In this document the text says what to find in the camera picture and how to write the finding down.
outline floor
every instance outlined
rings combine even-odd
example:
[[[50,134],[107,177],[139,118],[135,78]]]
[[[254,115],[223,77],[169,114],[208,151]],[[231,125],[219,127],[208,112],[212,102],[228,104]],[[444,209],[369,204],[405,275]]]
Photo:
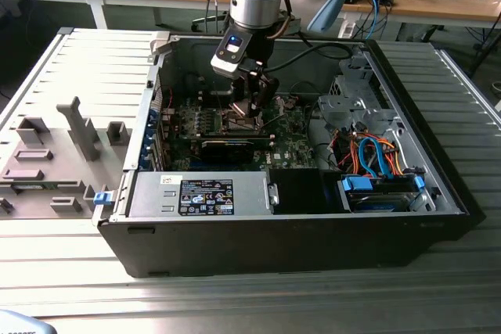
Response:
[[[0,109],[8,102],[29,73],[37,58],[43,53],[60,27],[95,27],[90,8],[87,5],[58,2],[28,2],[19,4],[21,17],[10,13],[0,19]],[[153,19],[153,11],[146,7],[113,5],[105,9],[108,25],[112,29],[159,30]],[[191,20],[203,17],[203,11],[195,9],[162,9],[162,20],[173,31],[190,32]],[[389,23],[385,36],[393,38],[398,24]],[[399,40],[408,41],[420,35],[419,25],[407,25],[399,35]],[[436,31],[431,38],[436,47],[444,48],[463,69],[467,69],[475,55],[473,45],[478,43],[463,27],[446,27]],[[499,99],[492,91],[491,84],[499,79],[499,61],[501,51],[489,56],[474,76],[474,83],[481,89],[488,100],[495,105]]]

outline aluminum profile table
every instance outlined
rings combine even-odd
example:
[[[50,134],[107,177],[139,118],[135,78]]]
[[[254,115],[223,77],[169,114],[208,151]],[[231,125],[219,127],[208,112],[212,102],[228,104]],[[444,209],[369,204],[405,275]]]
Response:
[[[125,38],[127,33],[75,30],[58,35],[2,114],[2,140],[61,52],[76,56],[90,39],[117,46],[118,35]],[[145,45],[118,40],[129,43],[128,48]],[[471,180],[487,215],[463,239],[432,247],[407,268],[135,279],[88,219],[0,221],[0,309],[43,319],[59,333],[501,332],[500,132],[495,114],[443,52],[428,45],[380,46],[456,166]],[[68,81],[67,89],[77,91],[78,86]],[[99,118],[98,113],[90,116]],[[112,110],[104,116],[120,117]],[[461,117],[468,121],[446,127]],[[2,157],[6,146],[0,145]],[[495,184],[486,188],[475,183],[487,179]]]

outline blue tab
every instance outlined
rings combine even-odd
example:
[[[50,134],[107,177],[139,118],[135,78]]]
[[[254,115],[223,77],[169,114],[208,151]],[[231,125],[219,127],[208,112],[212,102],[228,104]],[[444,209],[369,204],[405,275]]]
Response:
[[[344,191],[372,191],[373,185],[366,176],[348,176],[343,179]]]
[[[416,176],[414,178],[414,183],[416,183],[416,187],[418,189],[423,189],[424,188],[424,180],[421,176]]]
[[[94,195],[95,205],[111,205],[111,193],[109,192],[97,192]]]
[[[345,192],[351,191],[351,185],[348,178],[343,179],[343,188]]]

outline blue connector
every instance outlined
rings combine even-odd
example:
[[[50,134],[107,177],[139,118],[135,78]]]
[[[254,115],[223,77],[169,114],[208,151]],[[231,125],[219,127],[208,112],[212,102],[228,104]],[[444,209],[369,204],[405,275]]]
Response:
[[[113,195],[111,192],[97,192],[94,195],[94,205],[113,205]]]
[[[372,191],[373,185],[366,176],[347,176],[343,179],[345,192],[349,191]]]

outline warning label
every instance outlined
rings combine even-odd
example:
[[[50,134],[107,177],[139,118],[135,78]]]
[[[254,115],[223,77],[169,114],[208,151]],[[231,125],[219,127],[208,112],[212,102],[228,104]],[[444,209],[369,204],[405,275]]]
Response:
[[[234,215],[233,180],[183,180],[180,215]]]

